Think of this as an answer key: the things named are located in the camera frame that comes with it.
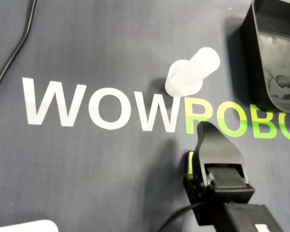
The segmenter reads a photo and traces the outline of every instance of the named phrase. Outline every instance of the white sticker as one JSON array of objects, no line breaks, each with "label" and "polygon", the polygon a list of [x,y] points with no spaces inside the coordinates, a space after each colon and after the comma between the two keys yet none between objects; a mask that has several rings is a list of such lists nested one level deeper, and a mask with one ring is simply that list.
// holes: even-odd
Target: white sticker
[{"label": "white sticker", "polygon": [[265,224],[256,224],[255,227],[257,228],[258,232],[270,232],[269,228]]},{"label": "white sticker", "polygon": [[58,232],[58,227],[53,221],[40,220],[0,227],[0,232]]}]

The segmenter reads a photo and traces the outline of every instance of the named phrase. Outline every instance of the black cable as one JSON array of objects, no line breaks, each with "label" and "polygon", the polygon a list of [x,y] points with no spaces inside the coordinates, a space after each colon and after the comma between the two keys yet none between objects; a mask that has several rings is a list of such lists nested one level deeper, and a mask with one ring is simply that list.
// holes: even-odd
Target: black cable
[{"label": "black cable", "polygon": [[21,48],[23,47],[23,45],[25,44],[25,42],[28,38],[30,29],[31,29],[31,25],[32,25],[32,19],[33,19],[33,14],[34,14],[36,3],[37,3],[37,0],[30,0],[27,20],[26,20],[26,26],[25,26],[23,35],[20,38],[16,47],[14,48],[13,52],[10,54],[9,58],[6,60],[4,66],[0,70],[0,84],[1,84],[2,80],[4,79],[6,72],[10,68],[11,64],[13,63],[14,59],[16,58],[16,56],[18,55],[19,51],[21,50]]},{"label": "black cable", "polygon": [[160,227],[160,229],[158,230],[158,232],[163,232],[165,231],[174,221],[176,221],[179,217],[181,217],[183,214],[185,214],[186,212],[188,212],[191,209],[194,209],[196,207],[198,207],[199,205],[201,205],[202,203],[197,203],[197,204],[191,204],[188,206],[185,206],[179,210],[177,210],[175,213],[173,213],[171,216],[169,216],[164,223],[162,224],[162,226]]}]

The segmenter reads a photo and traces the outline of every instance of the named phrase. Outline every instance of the gray fabric surface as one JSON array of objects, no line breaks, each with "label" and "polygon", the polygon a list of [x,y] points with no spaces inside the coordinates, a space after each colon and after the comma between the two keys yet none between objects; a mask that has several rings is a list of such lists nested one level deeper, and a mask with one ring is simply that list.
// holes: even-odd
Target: gray fabric surface
[{"label": "gray fabric surface", "polygon": [[[240,104],[246,133],[228,137],[242,152],[256,189],[251,202],[267,205],[290,232],[290,140],[277,129],[274,139],[253,136],[246,71],[238,31],[249,0],[39,0],[32,31],[0,86],[0,226],[50,219],[61,232],[152,232],[174,210],[187,205],[182,154],[194,149],[186,133],[181,99],[175,133],[165,132],[160,111],[153,131],[142,131],[134,91],[143,93],[147,114],[155,93],[168,113],[164,89],[170,65],[201,47],[214,48],[221,66],[205,79],[195,98],[217,108]],[[27,0],[0,0],[0,68],[22,34]],[[53,99],[42,125],[28,125],[22,77],[34,79],[39,107],[50,81],[62,82],[70,108],[77,84],[87,85],[73,127],[62,127]],[[118,130],[96,126],[88,113],[91,95],[113,87],[131,104],[129,122]],[[100,114],[120,115],[107,96]],[[239,125],[236,112],[226,123]],[[275,125],[278,126],[275,114]],[[199,228],[190,212],[170,231]]]}]

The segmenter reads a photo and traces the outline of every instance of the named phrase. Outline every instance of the letter o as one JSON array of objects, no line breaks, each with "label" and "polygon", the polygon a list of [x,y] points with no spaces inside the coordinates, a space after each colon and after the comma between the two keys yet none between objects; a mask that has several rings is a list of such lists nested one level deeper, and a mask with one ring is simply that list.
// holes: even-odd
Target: letter o
[{"label": "letter o", "polygon": [[[101,99],[106,95],[113,95],[117,97],[121,103],[121,115],[119,119],[115,122],[104,121],[99,113],[99,104]],[[89,101],[89,115],[91,120],[99,127],[107,130],[115,130],[123,127],[129,121],[131,115],[131,106],[127,96],[115,88],[101,88],[92,94]]]}]

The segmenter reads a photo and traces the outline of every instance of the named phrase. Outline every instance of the white cylindrical cup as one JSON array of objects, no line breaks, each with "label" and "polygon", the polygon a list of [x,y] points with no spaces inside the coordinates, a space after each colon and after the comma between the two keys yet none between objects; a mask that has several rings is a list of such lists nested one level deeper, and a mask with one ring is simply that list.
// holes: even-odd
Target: white cylindrical cup
[{"label": "white cylindrical cup", "polygon": [[171,66],[165,90],[172,97],[194,94],[200,90],[202,80],[219,66],[220,58],[217,52],[210,47],[203,47],[184,64],[181,60]]}]

